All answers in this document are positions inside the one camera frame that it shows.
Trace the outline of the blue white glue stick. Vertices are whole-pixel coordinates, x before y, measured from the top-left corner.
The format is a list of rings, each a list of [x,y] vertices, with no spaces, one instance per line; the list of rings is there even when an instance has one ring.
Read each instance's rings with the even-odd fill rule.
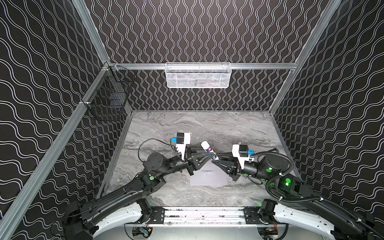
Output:
[[[211,145],[207,141],[201,143],[201,147],[205,152],[210,154],[211,160],[218,160],[218,156],[214,153],[214,150],[211,148]]]

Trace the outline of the white envelope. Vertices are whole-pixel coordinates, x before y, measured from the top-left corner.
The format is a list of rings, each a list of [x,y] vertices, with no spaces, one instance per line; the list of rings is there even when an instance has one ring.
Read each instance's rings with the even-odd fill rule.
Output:
[[[209,160],[190,177],[190,186],[216,187],[228,184],[227,174]]]

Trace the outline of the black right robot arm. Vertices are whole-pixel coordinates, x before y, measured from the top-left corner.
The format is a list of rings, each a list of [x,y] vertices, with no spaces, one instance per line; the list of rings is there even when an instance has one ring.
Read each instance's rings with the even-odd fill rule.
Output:
[[[371,214],[357,214],[316,193],[291,171],[294,161],[277,150],[256,154],[217,154],[213,163],[234,181],[240,176],[265,181],[271,200],[264,200],[247,221],[267,225],[288,224],[329,240],[375,240],[384,235],[375,229]]]

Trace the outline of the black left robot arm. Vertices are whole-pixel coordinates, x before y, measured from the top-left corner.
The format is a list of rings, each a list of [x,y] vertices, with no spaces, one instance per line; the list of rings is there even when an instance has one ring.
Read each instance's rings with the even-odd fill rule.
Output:
[[[165,176],[187,170],[190,175],[200,170],[215,154],[188,147],[186,159],[176,155],[166,158],[152,153],[144,161],[144,169],[123,187],[90,202],[75,201],[66,207],[62,218],[64,239],[91,240],[100,229],[98,223],[122,207],[133,204],[158,191],[166,184]]]

